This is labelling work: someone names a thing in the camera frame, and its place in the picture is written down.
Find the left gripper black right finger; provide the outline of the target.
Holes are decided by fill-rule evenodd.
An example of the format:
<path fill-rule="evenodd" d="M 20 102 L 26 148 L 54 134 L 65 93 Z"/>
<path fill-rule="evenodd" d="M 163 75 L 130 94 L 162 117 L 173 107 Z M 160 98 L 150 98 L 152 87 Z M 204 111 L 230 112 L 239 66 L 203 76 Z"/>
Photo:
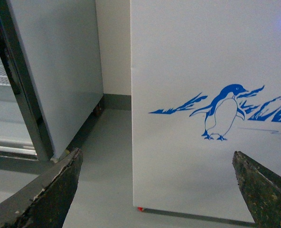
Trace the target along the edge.
<path fill-rule="evenodd" d="M 232 165 L 239 190 L 259 228 L 281 228 L 281 176 L 241 151 Z"/>

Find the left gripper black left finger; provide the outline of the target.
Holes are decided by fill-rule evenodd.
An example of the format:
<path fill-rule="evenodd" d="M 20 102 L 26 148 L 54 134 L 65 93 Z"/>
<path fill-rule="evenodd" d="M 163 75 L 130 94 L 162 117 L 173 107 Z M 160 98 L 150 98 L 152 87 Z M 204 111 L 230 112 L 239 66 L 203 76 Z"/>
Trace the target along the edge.
<path fill-rule="evenodd" d="M 53 167 L 0 203 L 0 228 L 61 228 L 83 163 L 75 148 Z"/>

